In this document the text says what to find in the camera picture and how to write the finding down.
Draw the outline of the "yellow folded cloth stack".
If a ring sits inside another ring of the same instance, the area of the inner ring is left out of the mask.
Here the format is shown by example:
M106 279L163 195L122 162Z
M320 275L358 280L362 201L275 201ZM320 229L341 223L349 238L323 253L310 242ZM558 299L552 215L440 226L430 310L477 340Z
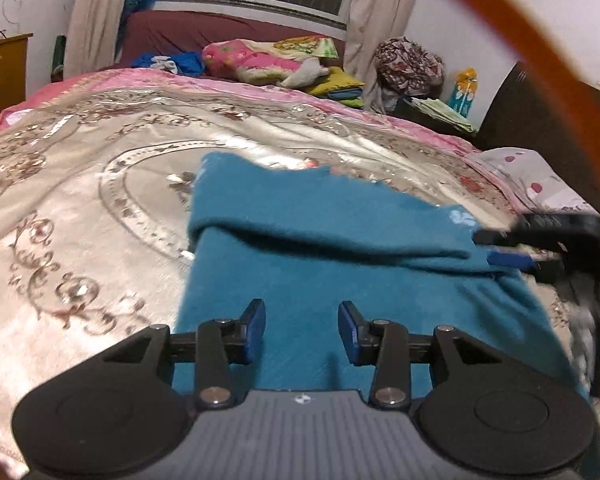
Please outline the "yellow folded cloth stack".
M364 82L347 74L342 68L332 66L328 74L303 91L319 99L328 99L352 108L363 108Z

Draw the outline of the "blue crumpled clothes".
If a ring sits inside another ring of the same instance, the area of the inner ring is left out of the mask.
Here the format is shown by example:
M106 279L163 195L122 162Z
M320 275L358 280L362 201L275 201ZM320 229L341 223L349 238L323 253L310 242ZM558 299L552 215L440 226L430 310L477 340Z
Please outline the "blue crumpled clothes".
M174 75L200 77L206 70L198 52L184 52L174 55L144 53L132 61L132 68L151 68Z

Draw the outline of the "wooden side cabinet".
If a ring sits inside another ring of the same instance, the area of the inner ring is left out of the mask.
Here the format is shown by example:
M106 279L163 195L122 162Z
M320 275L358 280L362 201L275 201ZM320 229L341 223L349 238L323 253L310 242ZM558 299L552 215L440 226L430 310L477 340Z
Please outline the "wooden side cabinet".
M32 34L0 39L0 113L26 98L28 41Z

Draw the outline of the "left beige curtain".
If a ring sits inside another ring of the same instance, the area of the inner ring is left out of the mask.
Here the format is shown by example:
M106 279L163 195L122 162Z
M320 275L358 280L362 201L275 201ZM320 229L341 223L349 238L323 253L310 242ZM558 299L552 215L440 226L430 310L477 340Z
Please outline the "left beige curtain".
M64 59L64 77L96 72L114 64L124 0L76 0Z

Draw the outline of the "pink bed sheet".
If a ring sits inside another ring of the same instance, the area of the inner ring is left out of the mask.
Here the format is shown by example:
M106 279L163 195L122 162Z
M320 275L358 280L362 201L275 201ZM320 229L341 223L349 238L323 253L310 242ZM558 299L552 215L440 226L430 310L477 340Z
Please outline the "pink bed sheet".
M478 153L470 142L459 136L445 136L434 130L410 122L409 120L364 112L347 107L328 99L319 99L306 92L288 90L274 86L257 87L242 82L231 82L210 78L192 78L176 76L150 68L117 68L85 74L65 81L48 84L23 102L5 108L0 112L0 133L10 125L7 118L20 110L33 110L45 104L55 103L67 96L80 93L120 90L120 89L158 89L182 90L188 93L219 93L222 96L238 96L253 101L268 101L291 105L308 104L327 114L348 118L366 125L376 126L388 133L402 138L425 143L438 150L457 156Z

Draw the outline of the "pink floral pillow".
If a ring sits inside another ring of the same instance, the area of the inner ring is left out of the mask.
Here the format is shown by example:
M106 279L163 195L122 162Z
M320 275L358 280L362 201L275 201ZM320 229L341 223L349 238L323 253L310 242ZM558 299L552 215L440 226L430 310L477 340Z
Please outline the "pink floral pillow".
M216 78L255 86L279 83L307 58L338 60L336 44L324 36L294 37L274 42L233 39L215 42L201 53L208 73Z

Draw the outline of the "blue flower picture box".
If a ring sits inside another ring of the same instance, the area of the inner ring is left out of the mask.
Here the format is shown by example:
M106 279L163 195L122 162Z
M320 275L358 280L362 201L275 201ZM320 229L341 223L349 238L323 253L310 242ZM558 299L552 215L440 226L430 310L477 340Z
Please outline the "blue flower picture box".
M478 74L474 68L466 68L455 77L453 91L448 105L458 114L467 118L478 89Z

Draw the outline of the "teal fleece garment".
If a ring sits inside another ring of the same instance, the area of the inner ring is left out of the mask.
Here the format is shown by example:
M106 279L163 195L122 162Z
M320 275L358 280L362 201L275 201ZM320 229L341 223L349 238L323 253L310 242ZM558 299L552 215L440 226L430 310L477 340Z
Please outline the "teal fleece garment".
M234 318L260 299L262 350L234 374L237 389L364 390L373 372L348 362L338 334L348 300L414 334L452 325L577 387L541 301L518 270L489 262L477 228L462 206L383 183L213 152L193 185L194 260L176 328Z

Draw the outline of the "papers on nightstand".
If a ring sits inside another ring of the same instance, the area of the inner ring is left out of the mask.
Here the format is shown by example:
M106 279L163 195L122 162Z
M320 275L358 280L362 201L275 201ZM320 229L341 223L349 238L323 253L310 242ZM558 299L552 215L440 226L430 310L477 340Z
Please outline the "papers on nightstand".
M414 107L415 110L419 110L422 114L425 114L431 118L441 120L448 125L451 125L455 129L465 131L467 133L474 133L475 128L471 125L471 122L461 115L452 107L446 105L445 102L439 99L411 99L408 104Z

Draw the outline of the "grey white stuffed cloth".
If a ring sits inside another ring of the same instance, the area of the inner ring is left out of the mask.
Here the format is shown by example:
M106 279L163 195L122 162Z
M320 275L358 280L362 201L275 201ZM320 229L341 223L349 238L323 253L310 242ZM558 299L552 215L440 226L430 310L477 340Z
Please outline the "grey white stuffed cloth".
M279 85L286 89L302 89L329 74L329 68L323 66L318 58L307 58L298 70L282 80Z

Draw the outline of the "beige floral satin bedspread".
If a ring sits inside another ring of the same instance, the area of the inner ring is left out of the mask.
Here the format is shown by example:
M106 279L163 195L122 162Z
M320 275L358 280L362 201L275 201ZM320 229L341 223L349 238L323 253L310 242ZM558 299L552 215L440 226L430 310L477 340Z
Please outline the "beige floral satin bedspread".
M174 330L194 260L204 156L326 167L506 226L504 185L457 156L299 104L120 89L45 104L0 133L0 463L27 471L10 419L58 373L152 323Z

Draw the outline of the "polka dot pillow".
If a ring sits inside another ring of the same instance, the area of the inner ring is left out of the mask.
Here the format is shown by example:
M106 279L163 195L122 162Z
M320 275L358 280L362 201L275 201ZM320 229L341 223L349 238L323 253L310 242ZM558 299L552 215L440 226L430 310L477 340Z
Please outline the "polka dot pillow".
M471 154L468 159L513 193L525 210L598 212L558 176L536 151L526 148L494 148Z

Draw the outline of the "right beige curtain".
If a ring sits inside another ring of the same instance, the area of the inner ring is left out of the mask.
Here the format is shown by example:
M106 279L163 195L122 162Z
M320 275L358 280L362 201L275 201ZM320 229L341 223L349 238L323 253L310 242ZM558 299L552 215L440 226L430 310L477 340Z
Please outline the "right beige curtain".
M350 0L343 68L363 81L363 107L382 113L374 54L385 40L405 32L415 0Z

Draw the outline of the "beige curtain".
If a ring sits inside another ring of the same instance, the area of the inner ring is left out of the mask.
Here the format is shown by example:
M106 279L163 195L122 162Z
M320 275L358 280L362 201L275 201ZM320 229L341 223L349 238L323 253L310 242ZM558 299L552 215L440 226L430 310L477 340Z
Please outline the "beige curtain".
M350 0L343 68L363 81L363 107L382 113L374 54L385 40L405 32L415 0Z
M114 64L124 0L76 0L64 59L64 77L96 72Z

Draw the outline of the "dark red headboard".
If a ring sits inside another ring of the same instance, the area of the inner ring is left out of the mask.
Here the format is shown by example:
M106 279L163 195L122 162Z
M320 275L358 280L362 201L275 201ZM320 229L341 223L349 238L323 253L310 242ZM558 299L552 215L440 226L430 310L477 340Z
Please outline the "dark red headboard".
M190 11L144 11L131 15L122 41L119 67L129 68L142 54L171 55L204 50L207 44L233 39L262 42L310 36L304 29Z

